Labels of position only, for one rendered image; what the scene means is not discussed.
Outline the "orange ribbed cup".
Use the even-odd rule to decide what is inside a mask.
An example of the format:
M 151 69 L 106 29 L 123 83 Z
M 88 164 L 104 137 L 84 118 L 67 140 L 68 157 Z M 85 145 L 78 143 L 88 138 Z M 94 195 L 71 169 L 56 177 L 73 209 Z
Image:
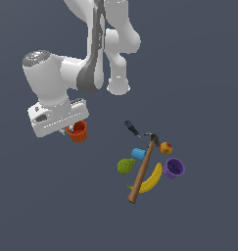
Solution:
M 87 124 L 84 121 L 79 121 L 73 125 L 73 132 L 69 132 L 68 126 L 66 132 L 73 142 L 83 142 L 87 138 Z

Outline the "yellow banana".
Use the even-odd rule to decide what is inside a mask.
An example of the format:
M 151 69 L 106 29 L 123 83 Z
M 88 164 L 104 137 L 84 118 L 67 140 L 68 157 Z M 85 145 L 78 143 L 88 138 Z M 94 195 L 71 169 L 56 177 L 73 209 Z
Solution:
M 152 174 L 145 181 L 142 182 L 139 192 L 145 193 L 150 191 L 161 179 L 162 172 L 163 172 L 163 166 L 161 163 L 158 163 L 155 166 Z

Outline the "red yellow apple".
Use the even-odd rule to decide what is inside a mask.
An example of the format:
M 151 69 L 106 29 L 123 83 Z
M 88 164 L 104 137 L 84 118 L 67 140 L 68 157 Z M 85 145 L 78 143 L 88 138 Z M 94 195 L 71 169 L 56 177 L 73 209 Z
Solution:
M 163 142 L 160 145 L 160 152 L 168 155 L 172 152 L 172 146 L 167 142 Z

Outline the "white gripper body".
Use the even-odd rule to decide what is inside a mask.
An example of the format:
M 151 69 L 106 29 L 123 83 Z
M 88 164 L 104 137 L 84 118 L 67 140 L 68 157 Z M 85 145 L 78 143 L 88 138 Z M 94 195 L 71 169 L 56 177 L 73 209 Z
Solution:
M 53 108 L 46 108 L 37 102 L 27 112 L 37 137 L 44 137 L 67 126 L 73 126 L 89 116 L 86 100 L 83 98 Z

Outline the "green pear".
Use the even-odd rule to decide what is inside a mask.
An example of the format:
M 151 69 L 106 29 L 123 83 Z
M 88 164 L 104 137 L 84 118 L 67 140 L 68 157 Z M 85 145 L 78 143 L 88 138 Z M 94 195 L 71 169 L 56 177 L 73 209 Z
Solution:
M 135 160 L 133 158 L 122 159 L 118 162 L 118 172 L 120 174 L 126 175 L 131 171 L 134 164 Z

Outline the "blue black screwdriver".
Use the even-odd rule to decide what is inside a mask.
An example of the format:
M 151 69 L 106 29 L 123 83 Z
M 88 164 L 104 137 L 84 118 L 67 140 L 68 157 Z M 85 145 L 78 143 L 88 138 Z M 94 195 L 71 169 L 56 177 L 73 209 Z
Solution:
M 130 121 L 124 122 L 125 126 L 136 136 L 138 136 L 146 145 L 147 143 L 142 139 L 142 137 L 139 135 L 138 130 L 134 127 L 134 125 Z

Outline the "purple ribbed cup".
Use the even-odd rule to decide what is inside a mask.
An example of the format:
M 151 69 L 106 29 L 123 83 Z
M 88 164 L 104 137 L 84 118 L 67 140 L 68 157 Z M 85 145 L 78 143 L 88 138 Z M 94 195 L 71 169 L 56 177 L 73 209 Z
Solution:
M 167 159 L 164 166 L 164 175 L 169 179 L 175 179 L 185 173 L 183 163 L 176 158 Z

